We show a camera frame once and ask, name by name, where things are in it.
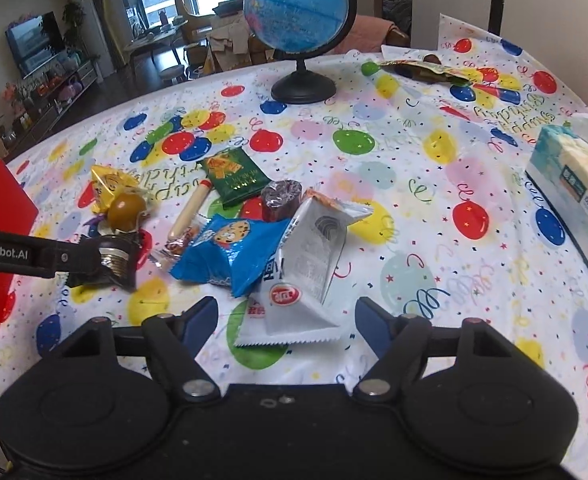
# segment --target blue snack package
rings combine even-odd
[[[289,224],[289,219],[262,222],[214,215],[170,274],[177,280],[230,286],[232,296],[245,296]]]

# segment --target metal bolt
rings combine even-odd
[[[359,383],[359,390],[372,397],[385,395],[390,388],[389,383],[383,379],[367,379]]]
[[[214,391],[214,384],[205,379],[194,379],[183,385],[183,391],[190,397],[205,397]]]
[[[261,402],[259,402],[259,404],[264,408],[269,409],[276,408],[276,406],[278,406],[278,402],[276,402],[274,399],[262,399]]]

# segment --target green snack package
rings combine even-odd
[[[199,163],[220,195],[223,208],[260,195],[270,179],[242,148],[228,148]]]

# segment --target curtain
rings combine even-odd
[[[122,68],[125,66],[125,58],[119,48],[116,34],[114,33],[114,24],[112,20],[112,13],[110,10],[109,0],[93,0],[96,12],[98,13],[101,27],[103,27],[103,34],[107,42],[107,49],[110,52],[110,57],[115,68]]]

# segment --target blue globe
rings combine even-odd
[[[291,54],[312,52],[333,40],[348,11],[349,0],[243,0],[257,38]]]

